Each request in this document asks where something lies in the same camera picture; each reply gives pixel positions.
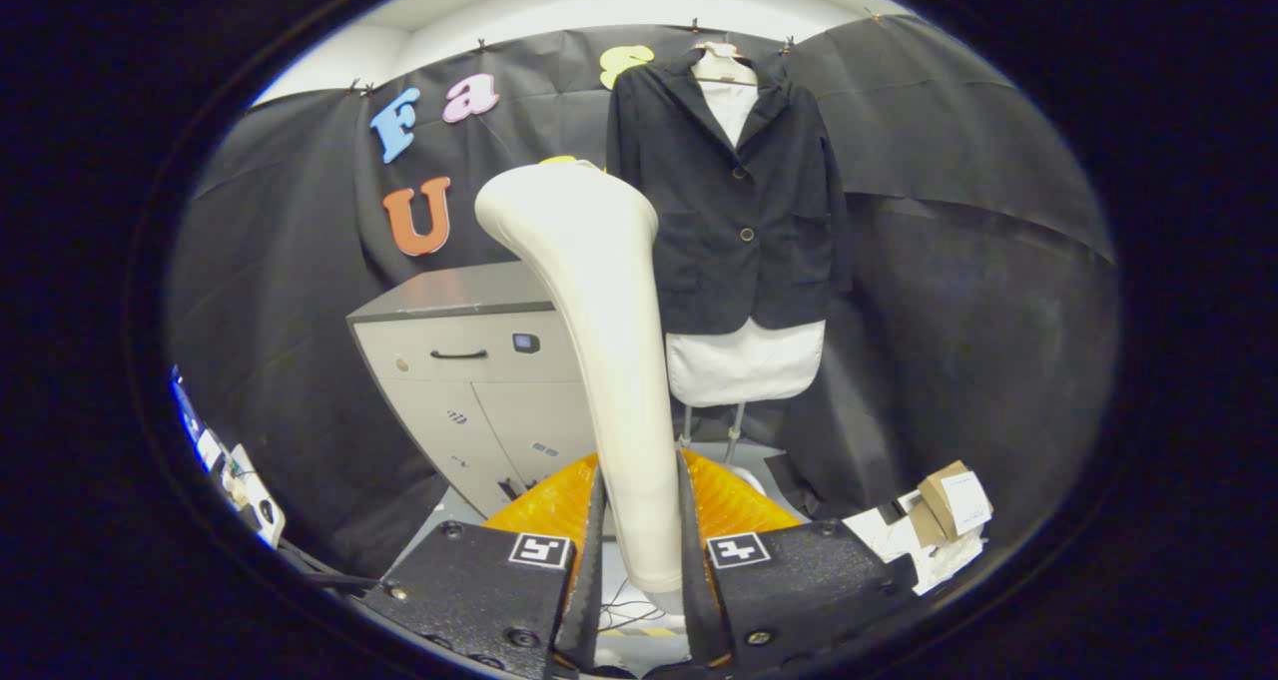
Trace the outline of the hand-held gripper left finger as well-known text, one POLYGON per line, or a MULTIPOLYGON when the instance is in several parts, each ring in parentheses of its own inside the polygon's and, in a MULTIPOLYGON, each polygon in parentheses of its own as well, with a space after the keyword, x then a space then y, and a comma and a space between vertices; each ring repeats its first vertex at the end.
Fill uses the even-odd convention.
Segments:
POLYGON ((357 607, 443 657, 515 677, 593 668, 606 490, 596 455, 487 522, 440 522, 357 607))

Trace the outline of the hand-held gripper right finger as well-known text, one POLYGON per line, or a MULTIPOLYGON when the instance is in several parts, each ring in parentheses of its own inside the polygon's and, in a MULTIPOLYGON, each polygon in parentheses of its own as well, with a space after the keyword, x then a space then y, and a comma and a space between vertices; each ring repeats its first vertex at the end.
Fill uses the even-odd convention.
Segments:
POLYGON ((714 679, 780 674, 852 649, 915 598, 906 553, 882 560, 840 520, 799 522, 681 449, 682 606, 691 662, 714 679))

